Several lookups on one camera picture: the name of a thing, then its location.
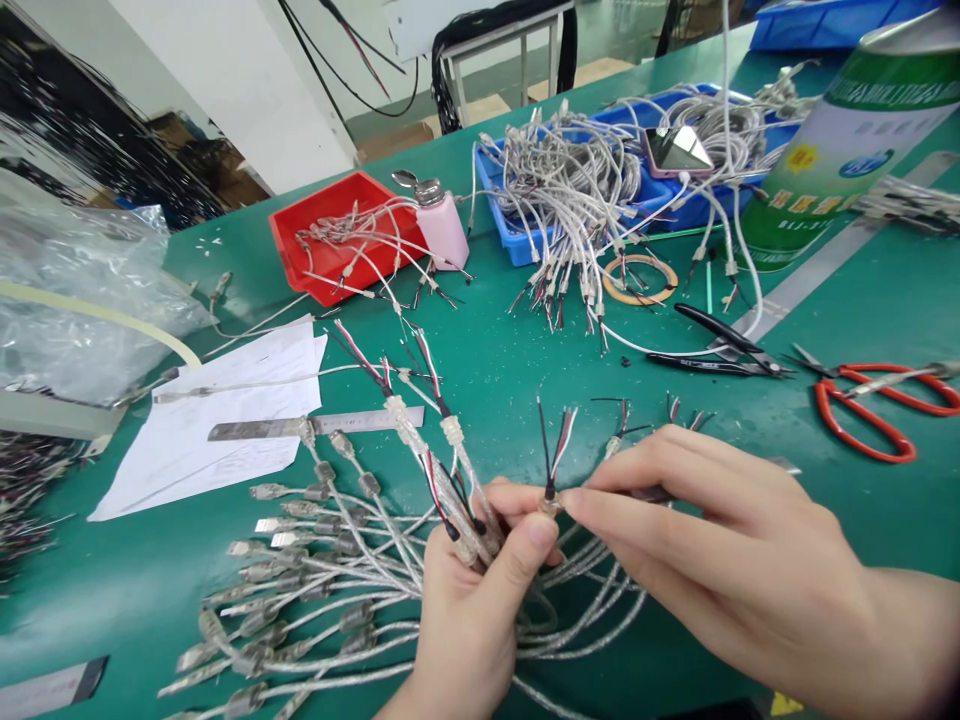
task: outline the finger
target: finger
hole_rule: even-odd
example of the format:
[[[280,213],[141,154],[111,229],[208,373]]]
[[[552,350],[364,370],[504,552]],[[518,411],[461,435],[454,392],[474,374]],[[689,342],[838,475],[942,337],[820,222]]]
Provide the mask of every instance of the finger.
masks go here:
[[[513,623],[523,597],[557,542],[560,529],[543,513],[532,513],[507,535],[500,554],[474,593],[480,611],[494,622]]]
[[[504,517],[523,516],[536,512],[543,500],[543,486],[517,485],[496,480],[483,487],[490,506]]]
[[[702,585],[648,553],[620,542],[607,543],[623,569],[669,610],[703,645],[723,657],[736,644],[737,621]]]
[[[494,478],[483,488],[487,502],[510,528],[515,528],[527,515],[537,512],[543,499],[543,488],[536,485],[517,485],[507,478]],[[547,556],[546,565],[555,567],[564,561],[563,553],[554,548]]]
[[[675,497],[728,517],[768,512],[756,485],[715,460],[652,435],[602,463],[584,487],[623,492],[662,485]]]
[[[776,463],[751,455],[715,437],[692,432],[678,425],[666,425],[654,435],[691,452],[712,458],[747,479],[756,479],[767,487],[809,497],[800,483]]]
[[[623,495],[574,488],[560,499],[570,517],[595,535],[648,553],[708,590],[740,598],[756,583],[752,538]]]
[[[457,559],[446,528],[435,527],[423,553],[423,602],[429,604],[431,598],[440,603],[462,598],[474,590],[481,579]]]

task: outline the black handle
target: black handle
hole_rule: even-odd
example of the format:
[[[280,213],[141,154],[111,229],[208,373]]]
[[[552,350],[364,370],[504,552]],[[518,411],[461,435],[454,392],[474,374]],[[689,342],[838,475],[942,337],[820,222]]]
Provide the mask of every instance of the black handle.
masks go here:
[[[661,355],[660,353],[647,353],[647,360],[655,362],[658,365],[669,365],[686,370],[699,370],[701,372],[715,372],[724,375],[753,375],[752,372],[738,363],[715,362],[712,360],[694,360],[692,358],[678,358],[673,355]]]
[[[728,343],[739,349],[741,352],[763,352],[761,348],[758,348],[722,320],[717,320],[717,318],[715,318],[713,315],[708,315],[703,310],[695,308],[693,305],[687,305],[686,303],[676,303],[673,307],[681,315],[685,315],[694,322],[703,325],[710,332],[716,333]]]

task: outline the red plastic bin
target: red plastic bin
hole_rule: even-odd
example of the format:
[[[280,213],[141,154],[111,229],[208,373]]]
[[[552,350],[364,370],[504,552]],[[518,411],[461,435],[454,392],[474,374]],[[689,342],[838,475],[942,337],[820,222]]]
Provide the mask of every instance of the red plastic bin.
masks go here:
[[[273,213],[270,216],[270,229],[273,231],[273,239],[277,243],[277,250],[290,287],[297,292],[309,293],[324,307],[333,307],[354,295],[355,293],[349,290],[338,290],[322,280],[304,275],[304,271],[310,269],[310,261],[297,242],[296,234],[299,230],[309,228],[317,218],[349,215],[353,212],[354,202],[357,203],[357,212],[364,212],[383,205],[393,197],[396,197],[394,193],[365,172],[358,171]],[[426,243],[420,232],[420,226],[417,225],[416,212],[413,208],[398,207],[393,211],[393,217],[400,229],[400,237],[418,246],[403,245],[403,249],[414,260],[423,257],[424,252],[421,248],[426,248]],[[389,215],[377,218],[375,229],[391,235],[396,232]],[[356,253],[350,248],[360,248],[362,245],[363,240],[358,238],[351,238],[340,245],[311,241],[314,274],[339,282],[344,268],[356,257]],[[396,246],[391,247],[386,243],[371,241],[363,252],[384,277],[389,277],[393,273],[397,257]],[[410,260],[401,255],[400,266],[409,264]],[[345,282],[347,285],[363,290],[379,282],[379,278],[373,268],[361,258],[354,265],[353,273]]]

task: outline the hand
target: hand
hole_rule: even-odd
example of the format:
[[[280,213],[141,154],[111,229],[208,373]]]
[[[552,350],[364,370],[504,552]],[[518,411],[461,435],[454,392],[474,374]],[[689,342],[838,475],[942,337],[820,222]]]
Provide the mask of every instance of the hand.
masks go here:
[[[417,659],[381,720],[488,718],[510,688],[517,612],[541,565],[560,561],[559,530],[537,512],[543,488],[497,478],[485,490],[513,529],[486,575],[457,560],[442,526],[430,534]]]
[[[703,519],[623,494],[662,484]],[[708,650],[831,717],[936,717],[960,670],[960,585],[867,569],[773,463],[669,425],[561,495]]]

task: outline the white paper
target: white paper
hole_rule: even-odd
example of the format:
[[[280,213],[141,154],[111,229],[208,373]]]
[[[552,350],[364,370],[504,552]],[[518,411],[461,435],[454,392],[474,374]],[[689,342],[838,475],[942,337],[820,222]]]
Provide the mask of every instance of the white paper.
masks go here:
[[[153,395],[306,378],[319,372],[326,344],[326,335],[314,338],[313,324],[300,320],[199,368],[181,369]],[[320,405],[316,378],[154,404],[87,520],[110,520],[279,472],[296,457],[298,438],[211,443],[207,435],[218,423],[298,417]]]

